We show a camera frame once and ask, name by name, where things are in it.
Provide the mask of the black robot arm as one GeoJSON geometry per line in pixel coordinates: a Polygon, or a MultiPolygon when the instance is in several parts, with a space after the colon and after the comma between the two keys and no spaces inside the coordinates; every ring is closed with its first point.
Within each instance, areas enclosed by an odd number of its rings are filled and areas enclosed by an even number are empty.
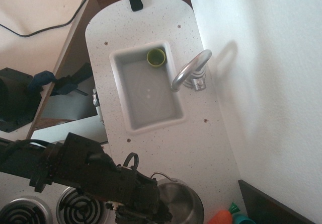
{"type": "Polygon", "coordinates": [[[29,179],[36,192],[58,183],[106,203],[116,223],[170,222],[157,180],[138,172],[138,164],[135,153],[115,164],[98,142],[74,133],[64,143],[1,139],[1,172],[29,179]]]}

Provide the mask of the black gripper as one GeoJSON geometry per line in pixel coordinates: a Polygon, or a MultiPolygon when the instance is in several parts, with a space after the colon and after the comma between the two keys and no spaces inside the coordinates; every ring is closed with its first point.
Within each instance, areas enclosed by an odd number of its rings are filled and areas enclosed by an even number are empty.
{"type": "Polygon", "coordinates": [[[138,154],[130,153],[123,165],[107,154],[90,153],[86,164],[94,168],[85,193],[115,211],[115,223],[167,223],[173,215],[160,199],[156,179],[137,171],[138,154]]]}

